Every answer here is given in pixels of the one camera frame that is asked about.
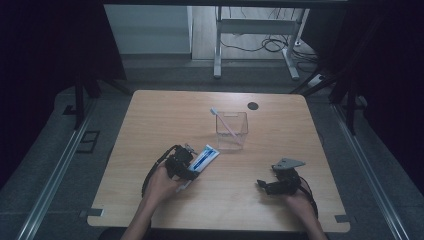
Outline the white and blue toothpaste tube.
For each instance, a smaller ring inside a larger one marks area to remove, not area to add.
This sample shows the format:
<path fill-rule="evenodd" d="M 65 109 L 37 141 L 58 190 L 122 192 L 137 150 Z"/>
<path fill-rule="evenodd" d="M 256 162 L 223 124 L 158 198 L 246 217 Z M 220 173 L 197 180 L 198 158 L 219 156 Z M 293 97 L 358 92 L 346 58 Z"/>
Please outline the white and blue toothpaste tube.
<path fill-rule="evenodd" d="M 203 172 L 203 170 L 220 154 L 218 150 L 213 148 L 210 145 L 206 145 L 200 154 L 196 153 L 197 157 L 190 165 L 190 170 L 195 170 L 199 172 L 200 174 Z M 186 189 L 193 181 L 185 180 L 186 183 L 182 185 L 177 192 Z"/>

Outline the black metal stand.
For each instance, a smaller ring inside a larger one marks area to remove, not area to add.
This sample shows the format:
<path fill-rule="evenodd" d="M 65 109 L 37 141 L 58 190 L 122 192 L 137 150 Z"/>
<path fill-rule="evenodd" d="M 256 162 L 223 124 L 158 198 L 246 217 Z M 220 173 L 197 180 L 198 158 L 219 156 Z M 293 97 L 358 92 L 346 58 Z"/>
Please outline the black metal stand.
<path fill-rule="evenodd" d="M 299 86 L 297 86 L 294 90 L 291 91 L 291 94 L 300 94 L 304 97 L 307 97 L 324 89 L 325 87 L 334 84 L 334 88 L 329 94 L 328 99 L 331 104 L 340 104 L 343 98 L 347 97 L 346 105 L 344 106 L 344 109 L 346 111 L 345 125 L 348 131 L 352 135 L 355 135 L 355 111 L 362 110 L 363 107 L 358 106 L 356 103 L 358 89 L 356 81 L 353 78 L 351 69 L 344 68 L 329 77 L 325 77 L 313 87 L 302 91 L 302 89 L 305 88 L 316 76 L 318 76 L 322 70 L 323 67 L 318 66 L 305 80 L 300 83 Z"/>
<path fill-rule="evenodd" d="M 84 94 L 87 94 L 88 97 L 92 99 L 99 98 L 102 95 L 100 83 L 106 83 L 125 95 L 131 96 L 133 94 L 133 90 L 130 90 L 128 87 L 121 84 L 119 79 L 97 79 L 78 74 L 74 79 L 75 104 L 68 105 L 63 112 L 64 115 L 75 116 L 75 130 L 78 130 L 82 126 L 87 116 L 84 104 Z"/>

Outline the dark curtain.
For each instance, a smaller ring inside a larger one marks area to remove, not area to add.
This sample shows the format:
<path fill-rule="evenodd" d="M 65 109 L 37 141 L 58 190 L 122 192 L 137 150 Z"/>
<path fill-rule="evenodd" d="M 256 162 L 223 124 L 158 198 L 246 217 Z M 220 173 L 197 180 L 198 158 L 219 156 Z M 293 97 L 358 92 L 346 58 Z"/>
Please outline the dark curtain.
<path fill-rule="evenodd" d="M 79 82 L 125 79 L 105 0 L 0 0 L 0 189 Z"/>
<path fill-rule="evenodd" d="M 381 24 L 352 71 L 364 115 L 424 192 L 424 0 L 383 0 Z M 342 70 L 378 9 L 312 9 L 301 39 Z"/>

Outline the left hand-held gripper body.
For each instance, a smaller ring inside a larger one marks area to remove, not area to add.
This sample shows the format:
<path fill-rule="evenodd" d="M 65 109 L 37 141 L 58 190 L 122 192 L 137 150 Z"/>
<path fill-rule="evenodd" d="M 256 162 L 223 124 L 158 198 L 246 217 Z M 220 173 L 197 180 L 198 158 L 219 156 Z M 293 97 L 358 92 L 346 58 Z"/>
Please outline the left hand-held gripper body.
<path fill-rule="evenodd" d="M 190 170 L 187 165 L 188 154 L 195 153 L 194 149 L 188 144 L 175 145 L 171 148 L 172 154 L 166 157 L 165 167 L 169 178 L 180 177 L 184 170 Z"/>

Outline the person's left hand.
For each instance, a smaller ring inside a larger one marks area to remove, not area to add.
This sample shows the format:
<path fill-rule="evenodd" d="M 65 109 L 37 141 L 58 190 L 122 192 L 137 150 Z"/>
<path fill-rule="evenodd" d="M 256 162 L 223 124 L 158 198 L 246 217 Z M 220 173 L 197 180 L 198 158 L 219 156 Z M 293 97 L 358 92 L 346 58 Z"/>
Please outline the person's left hand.
<path fill-rule="evenodd" d="M 160 164 L 148 182 L 143 200 L 150 205 L 158 205 L 176 193 L 185 183 L 184 179 L 170 178 L 165 165 Z"/>

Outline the white metal desk frame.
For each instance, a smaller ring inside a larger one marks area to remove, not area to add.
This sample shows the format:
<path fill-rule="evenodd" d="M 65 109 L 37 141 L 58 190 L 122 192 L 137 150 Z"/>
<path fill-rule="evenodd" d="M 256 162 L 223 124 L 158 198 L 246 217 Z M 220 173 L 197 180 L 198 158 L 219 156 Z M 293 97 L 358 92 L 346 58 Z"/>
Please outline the white metal desk frame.
<path fill-rule="evenodd" d="M 287 46 L 280 50 L 291 78 L 300 79 L 298 70 L 293 62 L 294 47 L 299 40 L 299 33 L 305 16 L 305 9 L 293 9 L 295 19 L 249 19 L 249 18 L 223 18 L 221 6 L 215 10 L 216 42 L 214 49 L 213 76 L 219 79 L 222 76 L 221 47 L 223 34 L 250 34 L 250 35 L 280 35 L 287 37 Z"/>

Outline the pink toothbrush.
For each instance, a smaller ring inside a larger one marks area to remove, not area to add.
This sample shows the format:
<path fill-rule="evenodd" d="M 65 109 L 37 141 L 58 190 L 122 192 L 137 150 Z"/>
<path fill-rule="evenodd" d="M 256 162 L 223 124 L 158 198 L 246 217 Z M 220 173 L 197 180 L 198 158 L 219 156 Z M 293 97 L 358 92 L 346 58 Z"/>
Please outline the pink toothbrush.
<path fill-rule="evenodd" d="M 232 135 L 233 139 L 237 142 L 237 144 L 241 145 L 241 141 L 240 141 L 239 137 L 230 128 L 230 126 L 226 123 L 226 121 L 218 114 L 218 111 L 214 107 L 211 107 L 210 112 L 211 112 L 211 114 L 215 115 L 220 120 L 220 122 L 223 124 L 225 129 Z"/>

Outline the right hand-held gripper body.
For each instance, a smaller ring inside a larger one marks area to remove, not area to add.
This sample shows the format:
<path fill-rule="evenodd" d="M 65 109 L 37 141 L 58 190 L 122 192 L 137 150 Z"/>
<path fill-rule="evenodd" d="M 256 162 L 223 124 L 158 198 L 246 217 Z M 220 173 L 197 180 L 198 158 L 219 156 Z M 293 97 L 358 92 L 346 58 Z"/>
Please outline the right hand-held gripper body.
<path fill-rule="evenodd" d="M 304 165 L 303 161 L 290 158 L 282 158 L 274 164 L 272 170 L 278 181 L 272 184 L 272 193 L 293 195 L 301 185 L 296 167 Z"/>

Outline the aluminium floor rail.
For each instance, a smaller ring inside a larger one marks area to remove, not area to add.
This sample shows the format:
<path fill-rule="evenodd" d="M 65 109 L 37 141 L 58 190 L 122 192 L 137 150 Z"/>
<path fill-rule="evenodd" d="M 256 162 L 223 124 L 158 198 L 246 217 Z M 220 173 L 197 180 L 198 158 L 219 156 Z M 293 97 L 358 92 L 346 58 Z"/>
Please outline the aluminium floor rail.
<path fill-rule="evenodd" d="M 403 240 L 403 225 L 398 220 L 398 215 L 393 207 L 392 202 L 384 191 L 380 181 L 377 178 L 374 170 L 372 169 L 365 152 L 360 145 L 358 139 L 350 132 L 345 124 L 345 117 L 341 108 L 337 105 L 330 105 L 333 110 L 339 127 L 341 128 L 343 135 L 345 136 L 351 151 L 353 152 L 354 158 L 359 166 L 361 173 L 363 174 L 365 181 L 367 182 L 370 191 L 379 207 L 383 218 L 389 227 L 391 234 L 395 240 Z"/>
<path fill-rule="evenodd" d="M 35 204 L 29 212 L 15 240 L 34 239 L 44 217 L 47 214 L 51 202 L 56 195 L 58 187 L 60 186 L 63 177 L 65 176 L 65 173 L 72 161 L 83 134 L 85 133 L 87 126 L 92 119 L 96 105 L 96 99 L 89 100 L 85 105 L 86 109 L 83 111 L 85 118 L 82 120 L 80 126 L 72 132 L 72 135 L 69 138 L 67 145 L 62 152 L 54 170 L 52 171 L 47 183 L 44 185 L 37 200 L 35 201 Z"/>

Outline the person's right hand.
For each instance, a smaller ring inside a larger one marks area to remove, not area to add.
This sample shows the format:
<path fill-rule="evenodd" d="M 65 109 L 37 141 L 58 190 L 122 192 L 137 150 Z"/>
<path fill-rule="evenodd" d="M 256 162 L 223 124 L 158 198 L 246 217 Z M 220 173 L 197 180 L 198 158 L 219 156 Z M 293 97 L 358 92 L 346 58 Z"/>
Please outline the person's right hand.
<path fill-rule="evenodd" d="M 313 207 L 303 192 L 297 191 L 293 195 L 283 195 L 281 199 L 303 225 L 311 225 L 317 221 Z"/>

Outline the clear plastic cup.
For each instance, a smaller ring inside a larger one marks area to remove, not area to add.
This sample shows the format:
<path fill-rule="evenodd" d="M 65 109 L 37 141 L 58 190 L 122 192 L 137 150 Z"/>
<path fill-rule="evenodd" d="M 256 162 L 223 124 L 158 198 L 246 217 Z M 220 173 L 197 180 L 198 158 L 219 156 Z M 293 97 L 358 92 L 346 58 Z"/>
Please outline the clear plastic cup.
<path fill-rule="evenodd" d="M 224 151 L 238 151 L 244 147 L 249 133 L 246 112 L 219 112 L 216 116 L 217 146 Z"/>

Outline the white power strip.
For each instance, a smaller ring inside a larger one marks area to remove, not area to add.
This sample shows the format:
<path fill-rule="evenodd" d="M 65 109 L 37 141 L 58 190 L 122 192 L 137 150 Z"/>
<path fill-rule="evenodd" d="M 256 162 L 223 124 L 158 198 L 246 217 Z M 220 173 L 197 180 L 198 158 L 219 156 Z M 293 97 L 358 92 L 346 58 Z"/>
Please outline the white power strip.
<path fill-rule="evenodd" d="M 314 76 L 312 78 L 312 80 L 307 84 L 307 86 L 309 88 L 312 88 L 312 87 L 316 86 L 317 84 L 321 83 L 324 79 L 325 79 L 324 75 L 317 74 L 316 76 Z"/>

